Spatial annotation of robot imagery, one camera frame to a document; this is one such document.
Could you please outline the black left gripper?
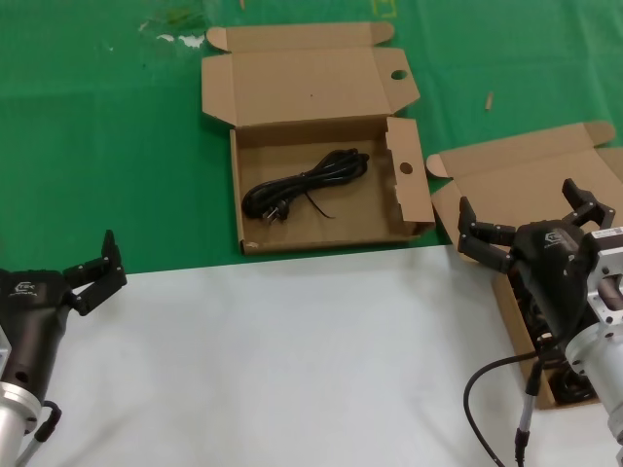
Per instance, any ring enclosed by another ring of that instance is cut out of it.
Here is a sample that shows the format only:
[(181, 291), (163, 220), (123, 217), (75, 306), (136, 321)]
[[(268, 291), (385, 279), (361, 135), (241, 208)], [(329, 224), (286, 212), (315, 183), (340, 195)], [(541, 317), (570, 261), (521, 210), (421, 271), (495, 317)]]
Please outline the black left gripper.
[(1, 271), (1, 328), (11, 352), (1, 376), (32, 395), (47, 393), (70, 306), (86, 316), (128, 284), (107, 230), (99, 258), (66, 269)]

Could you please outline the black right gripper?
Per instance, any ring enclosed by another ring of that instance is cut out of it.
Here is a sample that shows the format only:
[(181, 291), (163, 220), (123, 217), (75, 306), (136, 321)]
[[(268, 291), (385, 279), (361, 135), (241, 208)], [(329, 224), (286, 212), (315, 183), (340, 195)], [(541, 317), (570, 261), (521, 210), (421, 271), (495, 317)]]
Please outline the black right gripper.
[[(496, 270), (520, 274), (555, 339), (570, 341), (596, 322), (587, 310), (587, 276), (577, 265), (580, 228), (588, 222), (612, 227), (616, 211), (568, 178), (562, 193), (571, 212), (561, 220), (514, 227), (479, 222), (467, 197), (459, 201), (458, 252)], [(501, 249), (511, 246), (511, 253)]]

